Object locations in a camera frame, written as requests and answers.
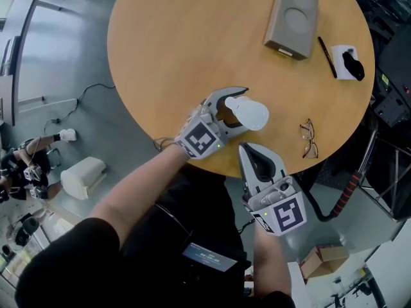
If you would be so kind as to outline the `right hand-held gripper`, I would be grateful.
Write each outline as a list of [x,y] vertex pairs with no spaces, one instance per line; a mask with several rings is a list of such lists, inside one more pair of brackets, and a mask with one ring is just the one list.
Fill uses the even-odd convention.
[[[292,177],[286,176],[282,158],[251,142],[242,142],[238,153],[243,180],[249,194],[255,194],[245,203],[245,208],[265,232],[279,237],[305,224],[302,192],[296,191]],[[258,181],[278,182],[258,192]]]

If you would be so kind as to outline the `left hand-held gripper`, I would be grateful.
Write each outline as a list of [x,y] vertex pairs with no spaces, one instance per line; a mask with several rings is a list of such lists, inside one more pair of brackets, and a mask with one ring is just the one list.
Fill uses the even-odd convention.
[[247,131],[240,122],[226,123],[217,120],[217,107],[228,97],[238,97],[249,90],[247,87],[226,87],[212,91],[189,116],[174,142],[191,159],[201,160],[224,148],[229,138],[237,137]]

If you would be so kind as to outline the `person's right forearm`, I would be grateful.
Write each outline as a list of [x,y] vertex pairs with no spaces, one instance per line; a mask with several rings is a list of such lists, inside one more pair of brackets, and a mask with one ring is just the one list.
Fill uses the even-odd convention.
[[254,232],[254,294],[263,298],[279,291],[292,294],[287,260],[278,237],[268,234],[258,223]]

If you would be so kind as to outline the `person's left forearm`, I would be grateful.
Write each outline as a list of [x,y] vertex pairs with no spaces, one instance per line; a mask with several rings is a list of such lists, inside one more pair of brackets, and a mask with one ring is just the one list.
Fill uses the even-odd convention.
[[134,225],[188,160],[189,156],[180,146],[168,146],[116,184],[93,208],[91,217],[110,224],[120,245],[124,244]]

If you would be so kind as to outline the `thin-framed eyeglasses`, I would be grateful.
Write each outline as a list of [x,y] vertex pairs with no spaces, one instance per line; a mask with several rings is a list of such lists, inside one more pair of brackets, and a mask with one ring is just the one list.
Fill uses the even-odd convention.
[[304,124],[299,125],[301,137],[307,141],[307,146],[304,149],[303,158],[318,158],[319,151],[316,143],[314,142],[315,130],[311,119],[307,119]]

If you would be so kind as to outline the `black chest-mounted screen device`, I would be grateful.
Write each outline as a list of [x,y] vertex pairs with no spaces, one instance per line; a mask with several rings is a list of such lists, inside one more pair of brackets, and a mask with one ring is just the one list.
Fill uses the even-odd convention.
[[182,245],[182,256],[222,273],[245,271],[251,266],[247,254],[235,247],[191,232]]

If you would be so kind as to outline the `grey box with round recesses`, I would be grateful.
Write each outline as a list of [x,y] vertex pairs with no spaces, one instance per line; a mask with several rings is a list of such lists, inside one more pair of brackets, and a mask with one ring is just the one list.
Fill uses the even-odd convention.
[[295,60],[311,56],[319,0],[274,0],[264,45]]

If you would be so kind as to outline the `black pen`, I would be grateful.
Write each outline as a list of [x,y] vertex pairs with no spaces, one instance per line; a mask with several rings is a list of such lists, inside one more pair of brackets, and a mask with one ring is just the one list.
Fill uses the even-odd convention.
[[335,79],[337,79],[337,71],[336,71],[336,69],[335,69],[335,66],[334,66],[332,60],[331,60],[330,54],[329,54],[329,52],[328,52],[328,50],[327,50],[327,47],[326,47],[323,39],[322,39],[320,36],[318,36],[317,39],[318,39],[318,41],[319,41],[319,43],[320,43],[320,46],[321,46],[321,48],[322,48],[322,50],[323,50],[323,52],[324,52],[324,54],[325,54],[325,56],[326,56],[326,58],[327,58],[328,64],[329,64],[330,69],[331,69],[331,72],[333,73],[333,77],[334,77]]

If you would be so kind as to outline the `brown cardboard box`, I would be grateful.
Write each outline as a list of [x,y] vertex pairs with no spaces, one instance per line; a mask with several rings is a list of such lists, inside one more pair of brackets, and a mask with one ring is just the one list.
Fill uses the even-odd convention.
[[344,246],[315,246],[299,263],[303,278],[322,277],[336,272],[349,258]]

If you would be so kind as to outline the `small white box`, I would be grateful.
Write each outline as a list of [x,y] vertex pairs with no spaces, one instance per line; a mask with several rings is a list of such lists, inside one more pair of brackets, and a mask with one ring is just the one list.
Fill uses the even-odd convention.
[[333,64],[337,73],[338,80],[355,80],[355,77],[346,69],[344,65],[343,53],[348,51],[352,57],[357,60],[358,54],[354,46],[349,45],[337,45],[331,47],[331,54]]

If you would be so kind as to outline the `white plastic bin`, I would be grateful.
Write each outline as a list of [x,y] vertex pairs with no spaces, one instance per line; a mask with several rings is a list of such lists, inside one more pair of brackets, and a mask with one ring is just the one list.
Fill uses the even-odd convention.
[[87,157],[60,174],[64,191],[78,199],[88,200],[94,188],[106,176],[106,164],[94,157]]

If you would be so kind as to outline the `black equipment case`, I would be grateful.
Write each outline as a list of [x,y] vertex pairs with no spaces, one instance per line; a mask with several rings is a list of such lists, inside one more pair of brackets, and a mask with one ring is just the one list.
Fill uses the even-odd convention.
[[400,29],[376,63],[372,109],[389,127],[411,120],[411,25]]

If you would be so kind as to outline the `person's black shirt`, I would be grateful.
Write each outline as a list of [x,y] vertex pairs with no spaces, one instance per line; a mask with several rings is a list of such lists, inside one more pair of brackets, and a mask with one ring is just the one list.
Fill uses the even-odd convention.
[[184,166],[120,243],[104,220],[87,218],[37,254],[19,277],[18,308],[295,308],[290,295],[243,296],[240,279],[182,282],[190,233],[237,250],[225,177]]

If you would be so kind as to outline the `black flat box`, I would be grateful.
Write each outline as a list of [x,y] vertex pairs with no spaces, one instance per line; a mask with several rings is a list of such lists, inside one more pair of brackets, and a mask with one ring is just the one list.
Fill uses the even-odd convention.
[[11,39],[8,39],[4,49],[3,58],[1,60],[0,76],[15,74],[20,41],[20,36],[14,36]]

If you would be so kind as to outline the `long dark desk white legs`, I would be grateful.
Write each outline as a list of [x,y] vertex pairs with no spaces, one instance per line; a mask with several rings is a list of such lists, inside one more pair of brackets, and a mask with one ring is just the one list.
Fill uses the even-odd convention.
[[13,0],[0,31],[0,65],[8,39],[20,36],[20,47],[14,75],[0,76],[0,121],[9,126],[35,109],[59,100],[47,84],[46,75],[57,77],[56,71],[41,71],[53,66],[51,45],[62,51],[67,29],[60,25],[70,15],[87,15],[101,0]]

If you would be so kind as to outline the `black crate with silver frame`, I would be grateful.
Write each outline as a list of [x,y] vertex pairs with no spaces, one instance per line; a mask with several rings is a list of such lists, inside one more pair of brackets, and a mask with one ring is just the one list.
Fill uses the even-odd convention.
[[411,218],[411,129],[370,131],[370,139],[357,170],[385,203],[396,221]]

